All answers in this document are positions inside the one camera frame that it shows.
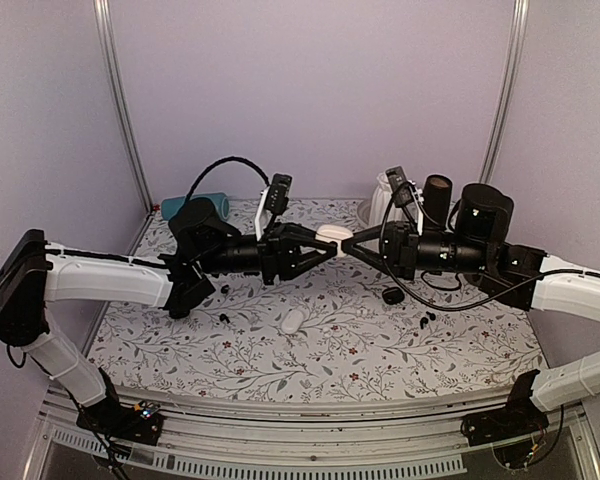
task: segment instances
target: floral pattern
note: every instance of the floral pattern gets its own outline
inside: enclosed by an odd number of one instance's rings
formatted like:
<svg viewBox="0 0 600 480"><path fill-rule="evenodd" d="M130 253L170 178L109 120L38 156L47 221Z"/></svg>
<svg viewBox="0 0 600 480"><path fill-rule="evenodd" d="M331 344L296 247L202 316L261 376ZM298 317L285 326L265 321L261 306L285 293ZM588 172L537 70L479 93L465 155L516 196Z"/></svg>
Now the floral pattern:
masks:
<svg viewBox="0 0 600 480"><path fill-rule="evenodd" d="M292 201L284 220L359 230L358 203ZM230 222L252 231L256 206L233 200ZM174 250L168 226L157 216L137 255ZM267 402L438 396L510 385L545 365L524 312L492 302L466 312L435 312L432 319L434 312L415 302L386 305L381 294L391 280L350 257L273 286L241 275L211 280L216 292L182 320L156 308L112 303L90 360L129 387ZM444 275L430 281L454 284ZM481 295L470 285L452 293L419 280L412 287L449 305ZM306 320L286 335L280 324L290 309L301 310ZM421 326L423 317L429 321Z"/></svg>

